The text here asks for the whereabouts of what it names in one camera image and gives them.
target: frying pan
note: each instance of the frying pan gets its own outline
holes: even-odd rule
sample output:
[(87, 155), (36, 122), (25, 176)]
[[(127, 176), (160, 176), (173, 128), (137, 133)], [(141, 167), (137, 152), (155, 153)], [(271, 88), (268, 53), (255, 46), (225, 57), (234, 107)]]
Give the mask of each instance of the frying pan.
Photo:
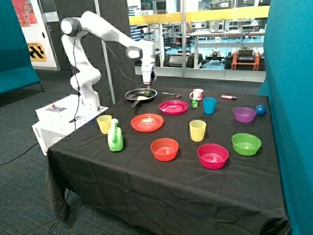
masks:
[[(144, 96), (143, 93), (146, 91), (151, 91), (152, 95), (150, 97), (147, 97), (146, 99), (143, 100), (138, 100), (138, 97), (140, 96)], [(136, 89), (136, 90), (132, 90), (130, 92), (127, 92), (125, 94), (125, 97), (128, 100), (134, 101), (134, 103), (132, 104), (131, 108), (133, 109), (134, 107), (136, 107), (136, 105), (140, 102), (149, 102), (152, 101), (153, 98), (157, 95), (157, 92), (155, 90), (152, 89), (146, 89), (146, 88), (141, 88), (141, 89)]]

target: yellow cup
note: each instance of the yellow cup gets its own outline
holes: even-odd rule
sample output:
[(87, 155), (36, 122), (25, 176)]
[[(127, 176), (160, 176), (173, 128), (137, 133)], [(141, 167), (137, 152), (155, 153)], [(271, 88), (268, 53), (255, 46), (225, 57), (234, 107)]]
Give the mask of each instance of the yellow cup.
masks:
[(191, 139), (200, 142), (204, 138), (206, 123), (201, 120), (193, 120), (189, 123)]
[(109, 129), (111, 128), (111, 120), (111, 115), (102, 115), (97, 118), (97, 122), (102, 134), (107, 134), (109, 132)]

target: white mug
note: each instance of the white mug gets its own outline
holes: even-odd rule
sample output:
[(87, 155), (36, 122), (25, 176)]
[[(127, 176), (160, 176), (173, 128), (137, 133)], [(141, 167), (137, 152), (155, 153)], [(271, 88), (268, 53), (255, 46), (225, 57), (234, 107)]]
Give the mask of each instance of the white mug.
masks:
[(197, 98), (198, 101), (199, 101), (199, 100), (202, 100), (202, 99), (203, 99), (203, 90), (202, 90), (202, 89), (194, 89), (194, 90), (190, 93), (189, 97), (190, 97), (191, 99)]

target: glass window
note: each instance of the glass window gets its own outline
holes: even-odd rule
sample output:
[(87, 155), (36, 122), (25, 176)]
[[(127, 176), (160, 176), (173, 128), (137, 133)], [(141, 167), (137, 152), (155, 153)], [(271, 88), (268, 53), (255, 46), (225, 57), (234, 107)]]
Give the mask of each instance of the glass window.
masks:
[(265, 79), (263, 42), (270, 0), (134, 1), (138, 15), (147, 16), (144, 37), (155, 42), (157, 74)]

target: blue ball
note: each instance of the blue ball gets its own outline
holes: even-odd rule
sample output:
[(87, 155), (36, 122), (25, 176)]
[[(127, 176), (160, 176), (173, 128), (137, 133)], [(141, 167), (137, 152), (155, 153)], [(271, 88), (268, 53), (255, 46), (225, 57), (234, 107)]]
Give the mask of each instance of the blue ball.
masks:
[(254, 109), (257, 116), (264, 116), (266, 114), (266, 107), (264, 105), (258, 105)]

